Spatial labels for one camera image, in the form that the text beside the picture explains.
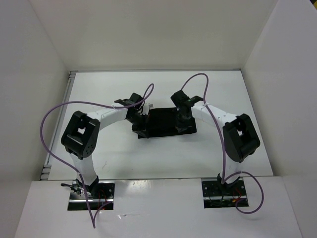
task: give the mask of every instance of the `white surface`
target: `white surface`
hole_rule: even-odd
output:
[[[71,70],[241,68],[277,0],[30,0]]]
[[[45,160],[41,118],[62,100],[67,73],[27,0],[0,1],[0,34],[0,237],[11,238]]]
[[[304,238],[314,238],[317,234],[317,174],[285,176],[285,187]]]
[[[317,170],[317,11],[280,0],[243,68],[276,175]]]
[[[78,73],[70,94],[70,101],[91,101],[111,105],[117,99],[129,98],[133,92],[143,95],[150,83],[155,84],[147,100],[155,108],[174,107],[170,97],[197,72],[96,72]],[[251,103],[239,71],[209,71],[207,102],[226,112],[248,114],[259,133]],[[202,95],[206,84],[198,76],[185,88],[192,97]],[[72,114],[81,110],[88,113],[99,109],[90,105],[67,106],[61,125],[64,132]],[[102,130],[93,152],[94,167],[100,179],[159,179],[216,177],[222,168],[222,150],[217,130],[197,120],[197,133],[191,135],[137,139],[132,124],[120,121]],[[60,139],[54,149],[69,163],[72,160]],[[49,180],[75,179],[76,173],[61,162],[51,159]],[[243,169],[256,176],[271,176],[272,170],[262,144],[254,155],[243,162]]]
[[[114,210],[97,215],[93,229],[87,211],[67,211],[69,188],[61,181],[33,182],[15,238],[300,238],[279,177],[259,178],[265,193],[253,215],[233,208],[204,209],[200,179],[116,181]],[[245,178],[250,208],[261,193]]]

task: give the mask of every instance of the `metal base plate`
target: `metal base plate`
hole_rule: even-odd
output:
[[[242,200],[237,204],[238,207],[249,206],[242,178],[227,193],[223,193],[218,187],[216,178],[202,180],[202,189],[204,208],[234,207],[239,199]]]
[[[114,181],[99,181],[99,191],[94,197],[89,198],[91,210],[97,210],[106,201],[114,201]],[[68,211],[84,211],[87,210],[85,196],[71,191],[69,196]],[[113,203],[108,204],[103,210],[113,210]]]

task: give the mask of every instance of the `white table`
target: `white table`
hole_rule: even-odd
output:
[[[194,71],[87,72],[77,73],[70,90],[70,101],[91,101],[111,105],[116,99],[143,95],[150,83],[155,89],[147,102],[155,108],[174,107],[170,96],[178,91]],[[248,114],[259,135],[261,146],[246,159],[244,170],[255,176],[272,176],[259,127],[240,71],[207,71],[210,78],[207,102],[230,113]],[[193,79],[185,88],[189,96],[203,95],[206,80]],[[60,143],[72,114],[100,109],[90,105],[68,105],[58,126],[53,152],[72,163]],[[221,170],[222,151],[215,128],[196,120],[197,133],[191,135],[138,139],[128,121],[115,123],[99,133],[93,153],[100,179],[162,179],[215,177]],[[75,172],[51,158],[49,180],[75,179]]]
[[[201,180],[117,180],[114,210],[97,215],[67,211],[70,189],[61,181],[32,182],[15,238],[300,238],[282,178],[258,178],[265,194],[260,211],[204,209]],[[244,178],[250,208],[261,200],[252,178]]]

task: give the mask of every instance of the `white wall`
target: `white wall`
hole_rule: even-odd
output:
[[[45,161],[41,117],[61,102],[67,71],[27,0],[0,1],[0,35],[0,237],[10,238]]]
[[[30,0],[71,70],[241,68],[277,0]]]
[[[285,176],[284,184],[303,238],[315,238],[317,233],[317,173]]]
[[[243,76],[273,171],[317,171],[317,10],[279,0]]]

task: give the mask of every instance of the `red wire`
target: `red wire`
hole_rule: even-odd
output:
[[[239,191],[237,188],[236,188],[235,190],[236,190],[236,191],[238,192],[238,194],[239,194],[238,199],[236,199],[236,202],[237,202],[237,201],[239,201],[239,200],[240,200],[240,198],[241,198],[241,193],[240,193],[240,191]]]
[[[98,208],[97,208],[97,210],[99,209],[99,202],[100,202],[100,191],[98,192]]]
[[[105,196],[105,202],[107,202],[107,198],[106,198],[106,193],[105,193],[105,191],[103,191],[102,189],[100,189],[100,191],[104,193],[104,196]]]

